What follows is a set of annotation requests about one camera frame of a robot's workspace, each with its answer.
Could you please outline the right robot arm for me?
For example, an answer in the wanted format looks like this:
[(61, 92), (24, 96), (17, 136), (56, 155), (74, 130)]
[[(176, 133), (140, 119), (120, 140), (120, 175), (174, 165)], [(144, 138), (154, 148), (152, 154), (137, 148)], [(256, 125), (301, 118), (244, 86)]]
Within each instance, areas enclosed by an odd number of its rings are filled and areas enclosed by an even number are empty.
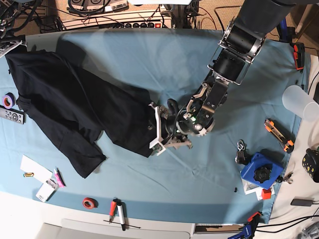
[[(0, 57), (19, 46), (27, 46), (25, 35), (15, 36), (32, 20), (42, 0), (1, 0), (0, 1)], [(15, 21), (22, 15), (26, 19), (19, 27), (14, 28)]]

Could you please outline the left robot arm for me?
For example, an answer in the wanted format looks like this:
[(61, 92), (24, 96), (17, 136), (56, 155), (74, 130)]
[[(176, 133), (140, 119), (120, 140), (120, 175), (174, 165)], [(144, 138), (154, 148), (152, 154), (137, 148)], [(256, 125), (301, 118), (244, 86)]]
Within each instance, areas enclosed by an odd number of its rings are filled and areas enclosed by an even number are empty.
[(209, 72), (189, 101), (179, 107), (168, 99), (167, 107), (151, 103), (157, 136), (149, 147), (160, 155), (169, 147), (192, 148), (188, 136), (204, 136), (215, 124), (214, 114), (227, 99), (229, 84), (240, 85), (271, 32), (299, 4), (298, 0), (246, 0), (219, 41)]

